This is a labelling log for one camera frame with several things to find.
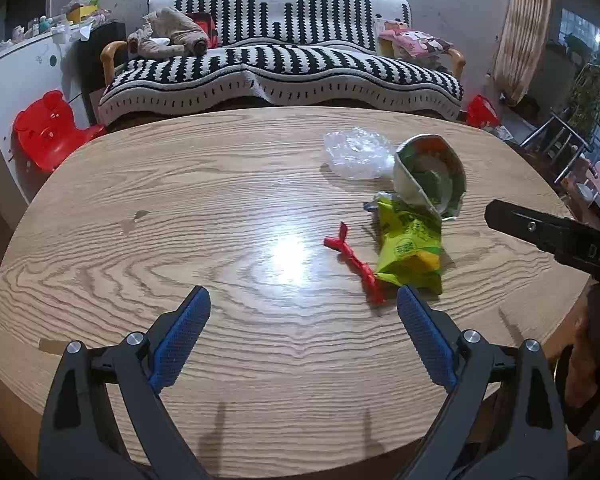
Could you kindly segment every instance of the striped curtain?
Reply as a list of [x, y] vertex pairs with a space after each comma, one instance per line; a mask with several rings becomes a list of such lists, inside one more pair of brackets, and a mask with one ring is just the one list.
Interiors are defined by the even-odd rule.
[[512, 104], [524, 97], [544, 49], [551, 0], [510, 0], [495, 61], [496, 86]]

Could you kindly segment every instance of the sofa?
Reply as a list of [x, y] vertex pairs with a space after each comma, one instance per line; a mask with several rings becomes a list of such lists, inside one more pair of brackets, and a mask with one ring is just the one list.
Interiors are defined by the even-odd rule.
[[458, 115], [464, 58], [457, 50], [449, 51], [455, 76], [378, 55], [374, 19], [412, 26], [406, 0], [148, 1], [149, 12], [167, 6], [209, 12], [221, 48], [201, 57], [137, 58], [115, 70], [115, 51], [126, 43], [108, 44], [101, 122], [133, 112], [189, 115], [248, 96], [273, 105], [347, 100], [448, 120]]

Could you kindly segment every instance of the red plastic chair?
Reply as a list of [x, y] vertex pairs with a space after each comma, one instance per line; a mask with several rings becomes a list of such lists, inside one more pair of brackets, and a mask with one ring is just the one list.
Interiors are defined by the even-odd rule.
[[13, 129], [24, 152], [40, 170], [49, 173], [80, 146], [107, 133], [100, 124], [79, 130], [74, 112], [59, 90], [47, 92], [18, 113]]

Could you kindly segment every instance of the blue textured pad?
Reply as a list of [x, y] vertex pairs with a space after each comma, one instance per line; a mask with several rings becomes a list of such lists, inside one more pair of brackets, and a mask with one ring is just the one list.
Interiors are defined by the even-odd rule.
[[149, 384], [156, 394], [173, 386], [211, 313], [211, 298], [200, 288], [154, 352]]
[[398, 316], [429, 377], [434, 383], [444, 386], [447, 393], [451, 393], [458, 382], [452, 349], [408, 286], [402, 286], [398, 291], [397, 306]]

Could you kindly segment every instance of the wood grain surface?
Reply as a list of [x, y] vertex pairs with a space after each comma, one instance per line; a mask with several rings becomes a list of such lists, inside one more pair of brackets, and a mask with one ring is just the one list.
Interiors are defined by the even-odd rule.
[[[352, 108], [258, 108], [176, 118], [83, 146], [51, 176], [0, 269], [0, 378], [41, 413], [59, 356], [41, 339], [118, 343], [193, 285], [212, 313], [176, 385], [161, 393], [212, 474], [284, 476], [358, 462], [422, 436], [445, 399], [395, 312], [322, 244], [341, 220], [371, 266], [362, 203], [390, 181], [328, 169], [322, 134], [352, 126], [396, 145], [441, 134], [464, 163], [460, 218], [443, 225], [444, 293], [426, 296], [489, 341], [546, 340], [587, 281], [491, 231], [493, 198], [567, 214], [527, 163], [483, 131]], [[109, 389], [133, 458], [120, 392]]]

